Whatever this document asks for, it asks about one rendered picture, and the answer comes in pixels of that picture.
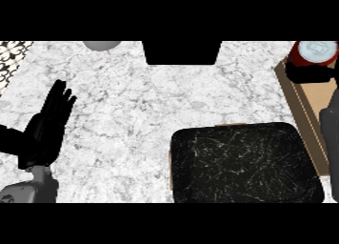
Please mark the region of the grey rounded object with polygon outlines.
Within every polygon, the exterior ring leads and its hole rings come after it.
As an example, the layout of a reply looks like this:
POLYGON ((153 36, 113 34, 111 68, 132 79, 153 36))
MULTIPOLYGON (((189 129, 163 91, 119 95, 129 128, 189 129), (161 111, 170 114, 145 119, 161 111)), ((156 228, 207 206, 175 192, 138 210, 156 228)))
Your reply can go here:
POLYGON ((92 51, 107 51, 119 44, 119 41, 83 41, 85 47, 92 51))

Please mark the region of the black scratched tray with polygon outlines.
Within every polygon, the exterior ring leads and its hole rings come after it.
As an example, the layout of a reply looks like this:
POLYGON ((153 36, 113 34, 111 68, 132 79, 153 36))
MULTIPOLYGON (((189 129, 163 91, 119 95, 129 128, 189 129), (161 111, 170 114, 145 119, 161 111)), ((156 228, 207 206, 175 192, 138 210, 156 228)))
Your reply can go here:
POLYGON ((321 203, 324 187, 285 122, 182 129, 169 142, 176 203, 321 203))

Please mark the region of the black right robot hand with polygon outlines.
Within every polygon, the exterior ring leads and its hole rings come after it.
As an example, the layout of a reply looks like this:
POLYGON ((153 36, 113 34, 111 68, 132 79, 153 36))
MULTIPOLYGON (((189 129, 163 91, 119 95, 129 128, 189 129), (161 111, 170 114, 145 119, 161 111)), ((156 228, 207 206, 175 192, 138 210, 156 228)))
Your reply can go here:
POLYGON ((325 83, 329 79, 334 79, 339 87, 339 58, 332 68, 318 65, 297 67, 288 61, 285 64, 285 74, 294 84, 325 83))

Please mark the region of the red can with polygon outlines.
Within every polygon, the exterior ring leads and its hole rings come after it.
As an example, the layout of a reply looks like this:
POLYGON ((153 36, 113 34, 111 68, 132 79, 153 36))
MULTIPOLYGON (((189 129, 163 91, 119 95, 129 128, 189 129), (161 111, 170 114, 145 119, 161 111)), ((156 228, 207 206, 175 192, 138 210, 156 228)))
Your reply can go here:
POLYGON ((339 56, 335 41, 296 41, 288 54, 288 61, 297 66, 328 66, 339 56))

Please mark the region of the black appliance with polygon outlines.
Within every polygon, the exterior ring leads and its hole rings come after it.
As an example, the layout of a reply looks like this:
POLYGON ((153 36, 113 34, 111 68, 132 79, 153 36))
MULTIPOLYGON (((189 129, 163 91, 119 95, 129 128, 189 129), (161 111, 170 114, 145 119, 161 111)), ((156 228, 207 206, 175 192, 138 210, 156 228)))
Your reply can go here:
POLYGON ((220 41, 142 41, 148 65, 213 65, 220 41))

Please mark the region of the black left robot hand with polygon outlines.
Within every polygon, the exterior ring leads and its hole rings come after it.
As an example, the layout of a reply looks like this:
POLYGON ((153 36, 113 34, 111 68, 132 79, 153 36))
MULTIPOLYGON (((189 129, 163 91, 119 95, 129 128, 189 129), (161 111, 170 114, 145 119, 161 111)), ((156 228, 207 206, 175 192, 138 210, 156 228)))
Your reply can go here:
POLYGON ((76 97, 57 80, 45 97, 41 111, 32 116, 24 131, 8 129, 0 124, 0 153, 17 156, 17 168, 48 166, 57 159, 64 127, 76 97))

